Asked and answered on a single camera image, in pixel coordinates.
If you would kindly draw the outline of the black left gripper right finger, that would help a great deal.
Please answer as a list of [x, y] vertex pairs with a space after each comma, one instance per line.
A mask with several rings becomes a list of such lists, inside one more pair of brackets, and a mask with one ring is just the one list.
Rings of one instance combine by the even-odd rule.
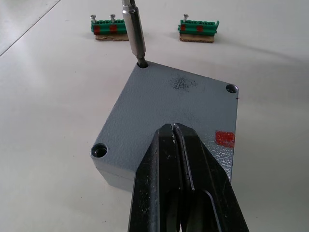
[[183, 172], [184, 232], [247, 232], [248, 226], [229, 178], [196, 131], [175, 124]]

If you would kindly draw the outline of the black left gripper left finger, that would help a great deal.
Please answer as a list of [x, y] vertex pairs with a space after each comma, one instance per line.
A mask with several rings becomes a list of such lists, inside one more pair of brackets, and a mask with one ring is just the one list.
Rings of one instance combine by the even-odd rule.
[[134, 179], [128, 231], [178, 232], [181, 225], [183, 180], [173, 127], [154, 134]]

